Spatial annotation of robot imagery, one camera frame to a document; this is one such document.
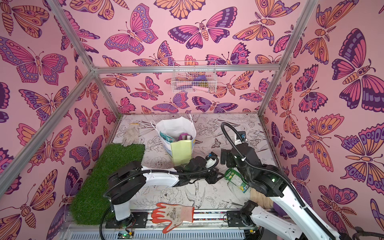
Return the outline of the green snack packet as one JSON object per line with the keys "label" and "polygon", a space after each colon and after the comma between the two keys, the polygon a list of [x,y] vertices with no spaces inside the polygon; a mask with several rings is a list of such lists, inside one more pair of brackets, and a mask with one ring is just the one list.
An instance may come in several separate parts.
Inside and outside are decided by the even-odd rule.
{"label": "green snack packet", "polygon": [[225,172],[224,177],[229,183],[232,183],[234,186],[238,187],[243,193],[249,189],[249,185],[246,184],[241,174],[234,168],[229,168]]}

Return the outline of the brown M&M's candy packet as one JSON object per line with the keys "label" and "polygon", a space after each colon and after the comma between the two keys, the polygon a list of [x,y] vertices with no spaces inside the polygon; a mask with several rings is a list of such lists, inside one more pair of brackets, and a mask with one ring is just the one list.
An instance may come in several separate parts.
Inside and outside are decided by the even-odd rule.
{"label": "brown M&M's candy packet", "polygon": [[179,138],[178,138],[179,141],[189,141],[189,140],[193,140],[193,136],[192,135],[189,135],[187,133],[183,133],[183,134],[180,134],[179,135]]}

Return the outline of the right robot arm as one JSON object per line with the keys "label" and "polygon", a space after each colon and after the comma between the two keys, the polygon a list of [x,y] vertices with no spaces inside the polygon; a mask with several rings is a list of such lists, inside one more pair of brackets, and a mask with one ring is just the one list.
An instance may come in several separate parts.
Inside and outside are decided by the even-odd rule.
{"label": "right robot arm", "polygon": [[232,149],[222,160],[236,167],[246,184],[276,203],[292,223],[266,213],[258,204],[248,201],[243,221],[268,229],[284,240],[349,240],[350,236],[328,226],[303,200],[288,177],[273,165],[263,165],[256,151],[244,141],[229,123],[221,130]]}

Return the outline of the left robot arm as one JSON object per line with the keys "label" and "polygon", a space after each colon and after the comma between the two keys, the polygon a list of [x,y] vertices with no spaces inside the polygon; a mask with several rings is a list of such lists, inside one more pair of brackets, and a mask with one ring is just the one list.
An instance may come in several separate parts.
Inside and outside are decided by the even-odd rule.
{"label": "left robot arm", "polygon": [[115,214],[116,223],[130,223],[134,217],[131,200],[142,188],[182,187],[199,180],[216,184],[225,176],[217,169],[219,162],[219,157],[211,153],[205,158],[195,157],[186,165],[166,170],[150,169],[139,162],[129,163],[108,177],[108,190],[103,194],[110,203],[108,212]]}

